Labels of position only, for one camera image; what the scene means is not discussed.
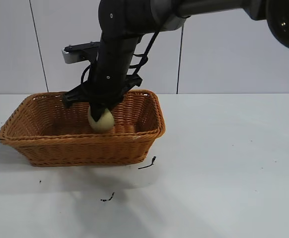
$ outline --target black debris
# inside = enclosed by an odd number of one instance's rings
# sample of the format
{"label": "black debris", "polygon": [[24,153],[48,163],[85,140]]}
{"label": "black debris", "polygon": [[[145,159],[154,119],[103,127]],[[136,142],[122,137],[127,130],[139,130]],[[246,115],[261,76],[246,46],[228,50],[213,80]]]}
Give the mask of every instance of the black debris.
{"label": "black debris", "polygon": [[109,202],[111,199],[113,199],[115,193],[113,192],[113,194],[111,195],[111,197],[109,199],[101,199],[100,201],[102,202]]}
{"label": "black debris", "polygon": [[144,167],[138,168],[138,170],[145,169],[145,168],[149,168],[150,166],[152,166],[152,165],[154,164],[155,159],[156,159],[156,156],[153,157],[152,162],[151,162],[151,165],[147,165],[147,166],[144,166]]}

